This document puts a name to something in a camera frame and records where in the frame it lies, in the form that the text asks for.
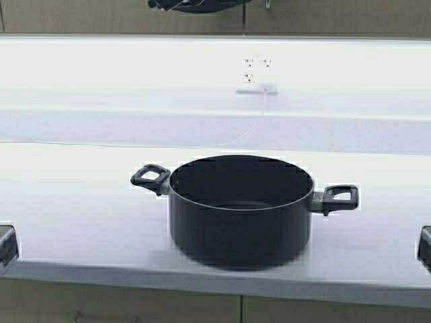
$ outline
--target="wooden cabinet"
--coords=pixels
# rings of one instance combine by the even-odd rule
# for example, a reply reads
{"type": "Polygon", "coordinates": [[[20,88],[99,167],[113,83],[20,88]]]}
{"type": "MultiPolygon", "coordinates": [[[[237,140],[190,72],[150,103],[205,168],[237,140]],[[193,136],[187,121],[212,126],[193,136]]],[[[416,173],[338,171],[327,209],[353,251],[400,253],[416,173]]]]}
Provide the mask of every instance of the wooden cabinet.
{"type": "Polygon", "coordinates": [[[431,311],[390,306],[365,306],[323,301],[291,301],[244,297],[244,323],[425,323],[431,311]]]}
{"type": "Polygon", "coordinates": [[[248,34],[430,36],[429,0],[265,0],[248,6],[248,34]]]}
{"type": "Polygon", "coordinates": [[[1,323],[237,323],[239,297],[0,280],[1,323]]]}
{"type": "Polygon", "coordinates": [[[242,9],[190,15],[148,9],[146,0],[0,0],[11,33],[232,34],[242,9]]]}

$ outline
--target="electrical outlet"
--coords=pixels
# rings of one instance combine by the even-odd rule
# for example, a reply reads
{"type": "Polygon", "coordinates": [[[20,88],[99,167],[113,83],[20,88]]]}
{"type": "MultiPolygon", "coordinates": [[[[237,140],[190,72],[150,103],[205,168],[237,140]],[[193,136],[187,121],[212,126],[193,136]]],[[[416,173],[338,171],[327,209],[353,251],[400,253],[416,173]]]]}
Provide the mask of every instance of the electrical outlet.
{"type": "Polygon", "coordinates": [[[271,59],[263,59],[262,63],[263,63],[263,66],[267,69],[272,66],[272,60],[271,59]]]}
{"type": "Polygon", "coordinates": [[[244,62],[245,62],[245,65],[246,65],[247,69],[253,68],[253,65],[255,64],[255,60],[254,59],[245,59],[244,62]]]}
{"type": "Polygon", "coordinates": [[[245,83],[253,83],[254,82],[254,75],[252,72],[246,72],[244,74],[244,82],[245,83]]]}

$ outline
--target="backsplash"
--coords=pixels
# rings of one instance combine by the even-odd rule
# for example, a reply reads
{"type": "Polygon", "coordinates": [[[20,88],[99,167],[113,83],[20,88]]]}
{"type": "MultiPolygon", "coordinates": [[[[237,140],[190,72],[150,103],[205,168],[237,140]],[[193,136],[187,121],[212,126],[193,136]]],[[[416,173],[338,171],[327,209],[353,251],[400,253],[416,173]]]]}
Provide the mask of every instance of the backsplash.
{"type": "Polygon", "coordinates": [[[431,42],[10,36],[0,51],[0,141],[431,153],[431,42]]]}

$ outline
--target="black pot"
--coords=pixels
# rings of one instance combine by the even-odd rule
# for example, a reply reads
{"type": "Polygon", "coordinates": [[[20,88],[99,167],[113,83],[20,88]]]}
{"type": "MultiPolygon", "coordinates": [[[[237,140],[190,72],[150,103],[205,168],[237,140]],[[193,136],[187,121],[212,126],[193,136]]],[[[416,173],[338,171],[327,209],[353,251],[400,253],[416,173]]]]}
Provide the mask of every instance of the black pot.
{"type": "Polygon", "coordinates": [[[185,254],[226,267],[284,263],[305,247],[312,212],[352,210],[359,199],[353,185],[314,192],[301,168],[249,155],[199,159],[172,174],[146,165],[131,183],[169,196],[170,233],[185,254]],[[147,172],[159,176],[148,180],[147,172]],[[350,200],[334,199],[343,192],[350,200]]]}

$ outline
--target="countertop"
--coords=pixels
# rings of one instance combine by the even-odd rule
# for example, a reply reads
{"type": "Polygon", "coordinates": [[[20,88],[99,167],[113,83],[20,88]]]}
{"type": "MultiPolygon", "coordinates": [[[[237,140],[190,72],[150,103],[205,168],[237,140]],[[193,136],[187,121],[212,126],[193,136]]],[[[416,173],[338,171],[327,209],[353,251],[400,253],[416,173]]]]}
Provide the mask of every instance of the countertop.
{"type": "Polygon", "coordinates": [[[20,245],[5,277],[431,308],[431,274],[416,259],[431,225],[431,157],[19,143],[0,144],[0,156],[0,224],[20,245]],[[166,197],[129,178],[146,163],[238,152],[293,162],[319,189],[356,184],[360,208],[313,215],[306,250],[283,266],[192,261],[172,245],[166,197]]]}

